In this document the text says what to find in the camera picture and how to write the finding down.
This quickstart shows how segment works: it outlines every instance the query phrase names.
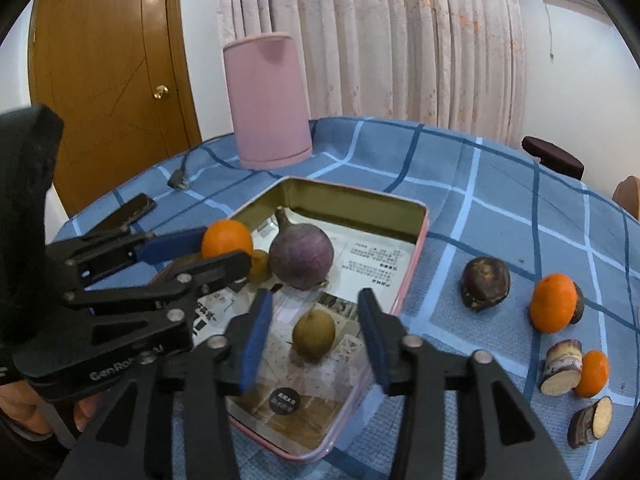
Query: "smartphone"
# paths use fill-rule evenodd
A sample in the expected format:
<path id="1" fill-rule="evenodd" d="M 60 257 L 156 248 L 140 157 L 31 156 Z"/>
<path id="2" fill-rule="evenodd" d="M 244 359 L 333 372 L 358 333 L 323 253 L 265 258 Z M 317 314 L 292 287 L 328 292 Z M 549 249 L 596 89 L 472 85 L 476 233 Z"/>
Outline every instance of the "smartphone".
<path id="1" fill-rule="evenodd" d="M 111 213 L 89 233 L 110 231 L 119 227 L 129 227 L 156 207 L 156 202 L 149 195 L 140 193 Z"/>

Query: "black circular label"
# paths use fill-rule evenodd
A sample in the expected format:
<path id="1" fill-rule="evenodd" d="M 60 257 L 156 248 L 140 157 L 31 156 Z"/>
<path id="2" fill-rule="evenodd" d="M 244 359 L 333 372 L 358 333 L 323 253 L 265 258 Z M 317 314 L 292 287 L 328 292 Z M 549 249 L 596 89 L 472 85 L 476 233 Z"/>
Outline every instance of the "black circular label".
<path id="1" fill-rule="evenodd" d="M 269 396 L 269 407 L 278 415 L 291 415 L 300 407 L 300 394 L 293 388 L 278 388 Z"/>

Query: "purple onion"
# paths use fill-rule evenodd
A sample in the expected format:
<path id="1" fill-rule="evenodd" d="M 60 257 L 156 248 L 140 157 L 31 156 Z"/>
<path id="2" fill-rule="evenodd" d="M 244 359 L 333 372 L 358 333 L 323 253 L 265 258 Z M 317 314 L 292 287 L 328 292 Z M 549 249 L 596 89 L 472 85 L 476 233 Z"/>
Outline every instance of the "purple onion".
<path id="1" fill-rule="evenodd" d="M 308 290 L 324 282 L 334 264 L 334 246 L 321 228 L 292 224 L 282 207 L 276 209 L 280 232 L 269 249 L 273 273 L 284 283 Z"/>

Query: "pink trash bin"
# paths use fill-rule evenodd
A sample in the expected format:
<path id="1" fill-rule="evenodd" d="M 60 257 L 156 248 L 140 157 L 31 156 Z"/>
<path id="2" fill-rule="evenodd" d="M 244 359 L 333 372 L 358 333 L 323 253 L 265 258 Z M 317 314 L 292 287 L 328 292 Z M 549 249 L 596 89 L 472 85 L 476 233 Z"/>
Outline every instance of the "pink trash bin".
<path id="1" fill-rule="evenodd" d="M 311 155 L 311 132 L 296 44 L 288 34 L 249 36 L 223 49 L 240 163 L 269 170 Z"/>

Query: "sugarcane piece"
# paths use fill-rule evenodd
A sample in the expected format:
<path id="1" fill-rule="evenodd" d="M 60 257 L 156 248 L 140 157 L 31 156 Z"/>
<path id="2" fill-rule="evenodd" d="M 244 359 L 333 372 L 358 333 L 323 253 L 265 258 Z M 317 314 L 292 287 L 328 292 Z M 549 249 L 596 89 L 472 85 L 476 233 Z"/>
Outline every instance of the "sugarcane piece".
<path id="1" fill-rule="evenodd" d="M 582 319 L 582 314 L 584 313 L 584 294 L 582 293 L 582 289 L 578 286 L 577 283 L 574 282 L 575 291 L 578 294 L 578 301 L 575 303 L 575 312 L 574 316 L 571 318 L 572 325 L 575 325 L 578 321 Z"/>
<path id="2" fill-rule="evenodd" d="M 610 397 L 602 397 L 591 406 L 575 412 L 566 435 L 569 446 L 577 449 L 600 440 L 607 433 L 612 416 Z"/>
<path id="3" fill-rule="evenodd" d="M 466 264 L 460 279 L 462 302 L 473 312 L 482 312 L 507 297 L 511 275 L 498 258 L 479 256 Z"/>
<path id="4" fill-rule="evenodd" d="M 547 352 L 540 391 L 557 397 L 570 392 L 580 383 L 582 371 L 582 343 L 565 339 Z"/>

